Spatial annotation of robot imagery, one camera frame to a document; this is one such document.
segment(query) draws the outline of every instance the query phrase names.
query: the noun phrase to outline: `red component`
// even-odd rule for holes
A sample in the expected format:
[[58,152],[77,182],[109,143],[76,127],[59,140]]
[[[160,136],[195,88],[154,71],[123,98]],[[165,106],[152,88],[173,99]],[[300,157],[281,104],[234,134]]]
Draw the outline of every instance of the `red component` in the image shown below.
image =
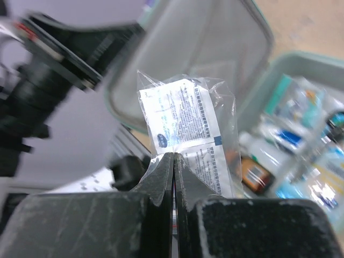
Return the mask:
[[24,24],[22,23],[15,23],[15,27],[19,30],[25,31],[27,33],[27,37],[30,40],[34,40],[35,38],[37,38],[37,35],[31,31],[28,27],[26,27]]

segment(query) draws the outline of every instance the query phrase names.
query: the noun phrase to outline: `table surface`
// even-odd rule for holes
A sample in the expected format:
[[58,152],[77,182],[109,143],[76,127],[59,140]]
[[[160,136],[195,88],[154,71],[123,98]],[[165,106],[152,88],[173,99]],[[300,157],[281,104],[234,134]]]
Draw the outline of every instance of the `table surface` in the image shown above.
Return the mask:
[[[344,0],[255,0],[275,36],[271,58],[303,50],[344,59]],[[150,149],[149,138],[134,135]]]

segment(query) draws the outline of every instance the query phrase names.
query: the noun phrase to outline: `brown bottle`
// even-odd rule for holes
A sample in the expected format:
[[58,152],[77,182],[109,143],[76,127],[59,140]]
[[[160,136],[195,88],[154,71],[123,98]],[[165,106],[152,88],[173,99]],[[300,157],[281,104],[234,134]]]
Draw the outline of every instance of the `brown bottle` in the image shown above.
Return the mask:
[[269,171],[247,157],[241,160],[241,169],[242,182],[258,195],[264,193],[275,179]]

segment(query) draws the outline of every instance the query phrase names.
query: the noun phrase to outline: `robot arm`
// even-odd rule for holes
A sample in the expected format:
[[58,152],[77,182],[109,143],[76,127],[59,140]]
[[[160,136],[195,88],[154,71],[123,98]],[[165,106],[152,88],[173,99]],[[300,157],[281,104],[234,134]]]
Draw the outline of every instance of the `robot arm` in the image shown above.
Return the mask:
[[0,21],[0,32],[20,41],[32,53],[18,67],[19,81],[0,101],[0,176],[14,176],[21,152],[30,152],[23,138],[48,138],[45,121],[73,86],[94,90],[115,61],[143,35],[139,24],[79,29],[33,13],[18,23]]

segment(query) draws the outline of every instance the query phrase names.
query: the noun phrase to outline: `wooden surface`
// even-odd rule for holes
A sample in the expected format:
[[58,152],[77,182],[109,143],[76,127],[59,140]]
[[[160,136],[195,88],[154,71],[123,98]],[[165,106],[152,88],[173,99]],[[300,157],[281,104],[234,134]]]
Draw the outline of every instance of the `wooden surface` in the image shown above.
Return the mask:
[[[303,50],[344,59],[344,0],[256,0],[275,36],[271,58]],[[147,136],[134,135],[149,148]]]

